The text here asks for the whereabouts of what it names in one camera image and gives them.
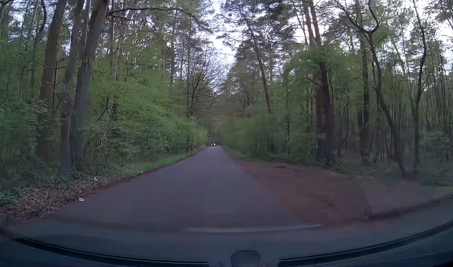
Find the branch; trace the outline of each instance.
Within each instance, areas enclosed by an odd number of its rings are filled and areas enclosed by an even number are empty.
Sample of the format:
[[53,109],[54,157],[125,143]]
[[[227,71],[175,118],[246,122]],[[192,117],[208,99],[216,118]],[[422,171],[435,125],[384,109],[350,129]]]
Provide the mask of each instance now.
[[5,5],[9,4],[9,3],[12,2],[12,1],[14,1],[14,0],[7,0],[7,1],[5,1],[5,2],[3,2],[2,0],[0,0],[0,3],[1,3],[3,6],[5,6]]
[[116,16],[113,16],[114,13],[117,13],[117,12],[123,12],[123,11],[127,11],[127,10],[160,10],[160,11],[174,11],[174,10],[178,10],[180,12],[183,12],[191,17],[193,17],[195,19],[195,21],[197,22],[197,24],[200,24],[199,20],[197,19],[197,17],[195,17],[194,15],[192,15],[191,13],[181,9],[181,8],[168,8],[168,9],[164,9],[164,8],[149,8],[149,7],[130,7],[130,8],[124,8],[124,9],[118,9],[118,10],[113,10],[113,11],[109,11],[108,12],[108,16],[112,16],[112,17],[116,17]]

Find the road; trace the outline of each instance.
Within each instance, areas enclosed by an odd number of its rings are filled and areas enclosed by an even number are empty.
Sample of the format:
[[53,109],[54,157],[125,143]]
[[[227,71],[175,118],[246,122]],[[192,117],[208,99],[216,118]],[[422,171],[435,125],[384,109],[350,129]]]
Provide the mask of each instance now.
[[220,146],[72,203],[45,220],[141,231],[300,223]]

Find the ground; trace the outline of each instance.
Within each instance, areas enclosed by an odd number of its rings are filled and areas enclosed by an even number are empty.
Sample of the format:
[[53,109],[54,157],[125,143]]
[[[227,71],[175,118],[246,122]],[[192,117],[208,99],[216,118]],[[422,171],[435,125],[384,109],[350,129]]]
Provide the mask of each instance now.
[[351,176],[285,163],[234,160],[208,147],[134,179],[75,180],[28,191],[0,222],[70,222],[137,230],[331,226],[418,208],[452,187]]

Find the dirt shoulder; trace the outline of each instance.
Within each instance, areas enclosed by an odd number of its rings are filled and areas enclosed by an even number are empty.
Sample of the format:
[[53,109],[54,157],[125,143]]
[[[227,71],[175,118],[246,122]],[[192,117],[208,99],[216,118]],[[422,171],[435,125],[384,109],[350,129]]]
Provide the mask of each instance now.
[[453,198],[453,187],[411,180],[352,176],[282,162],[236,162],[291,213],[322,225],[400,216]]

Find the forest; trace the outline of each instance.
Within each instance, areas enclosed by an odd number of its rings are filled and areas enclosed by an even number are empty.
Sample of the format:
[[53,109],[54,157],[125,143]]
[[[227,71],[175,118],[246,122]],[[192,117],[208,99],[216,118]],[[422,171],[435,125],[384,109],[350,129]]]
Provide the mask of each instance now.
[[211,142],[453,184],[453,0],[0,0],[0,188]]

